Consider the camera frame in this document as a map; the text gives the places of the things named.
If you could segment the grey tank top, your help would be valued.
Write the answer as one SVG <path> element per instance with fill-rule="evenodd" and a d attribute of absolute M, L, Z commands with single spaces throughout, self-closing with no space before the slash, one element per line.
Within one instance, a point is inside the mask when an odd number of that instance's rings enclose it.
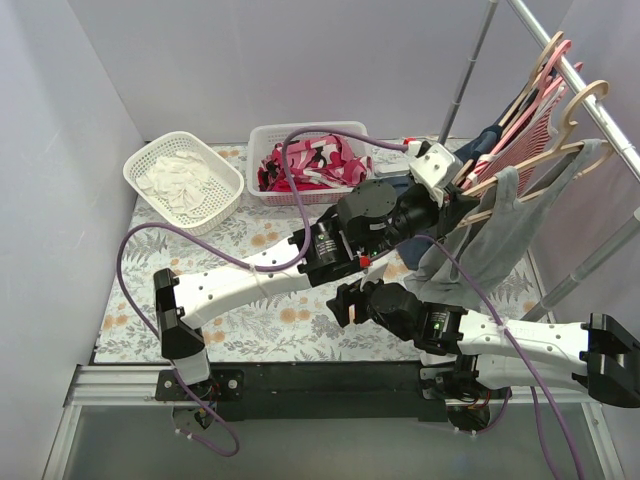
<path fill-rule="evenodd" d="M 600 139 L 586 139 L 579 150 L 566 154 L 533 185 L 542 194 L 527 202 L 518 198 L 520 176 L 516 168 L 499 171 L 497 184 L 472 211 L 491 210 L 491 216 L 455 230 L 444 242 L 461 267 L 456 268 L 432 246 L 417 270 L 404 279 L 406 288 L 421 301 L 477 310 L 480 297 L 462 274 L 469 274 L 485 294 L 499 286 L 526 253 L 553 204 L 597 155 L 601 144 Z"/>

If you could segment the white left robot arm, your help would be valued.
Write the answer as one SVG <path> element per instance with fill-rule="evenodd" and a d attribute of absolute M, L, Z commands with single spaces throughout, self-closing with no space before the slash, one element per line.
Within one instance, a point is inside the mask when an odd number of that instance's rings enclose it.
<path fill-rule="evenodd" d="M 419 184 L 402 194 L 388 183 L 368 180 L 329 207 L 308 230 L 236 265 L 189 275 L 170 269 L 154 275 L 161 355 L 177 370 L 178 387 L 193 400 L 213 386 L 202 328 L 237 307 L 274 295 L 308 290 L 362 273 L 338 288 L 327 305 L 345 327 L 366 320 L 365 290 L 380 282 L 382 254 L 419 233 L 450 233 L 479 203 L 448 186 L 443 202 Z"/>

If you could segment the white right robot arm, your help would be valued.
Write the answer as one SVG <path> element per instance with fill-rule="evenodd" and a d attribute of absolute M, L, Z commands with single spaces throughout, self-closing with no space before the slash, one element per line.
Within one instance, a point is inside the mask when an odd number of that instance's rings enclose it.
<path fill-rule="evenodd" d="M 606 314 L 567 324 L 497 323 L 383 281 L 343 284 L 326 305 L 342 327 L 371 320 L 412 343 L 424 367 L 450 369 L 442 379 L 464 397 L 545 384 L 614 407 L 639 405 L 639 342 Z"/>

